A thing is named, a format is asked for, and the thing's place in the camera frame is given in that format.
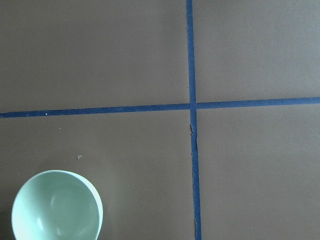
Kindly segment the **green bowl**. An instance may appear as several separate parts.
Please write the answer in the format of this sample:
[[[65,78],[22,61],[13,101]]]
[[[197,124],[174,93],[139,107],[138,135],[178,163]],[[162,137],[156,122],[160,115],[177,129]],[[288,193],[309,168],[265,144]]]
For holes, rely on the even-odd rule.
[[[85,177],[47,170],[18,191],[11,211],[17,240],[96,240],[103,225],[103,203]]]

